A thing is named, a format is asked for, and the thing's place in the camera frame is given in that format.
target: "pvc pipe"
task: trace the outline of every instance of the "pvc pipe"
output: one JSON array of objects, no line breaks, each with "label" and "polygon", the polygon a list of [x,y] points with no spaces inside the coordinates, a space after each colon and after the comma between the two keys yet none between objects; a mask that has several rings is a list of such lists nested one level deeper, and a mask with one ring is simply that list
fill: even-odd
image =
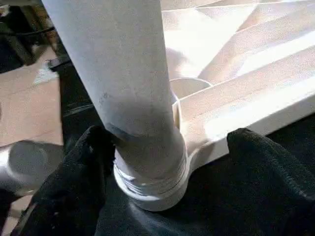
[{"label": "pvc pipe", "polygon": [[186,149],[173,123],[160,2],[42,2],[103,124],[118,137],[120,187],[145,209],[173,206],[186,190],[171,191]]}]

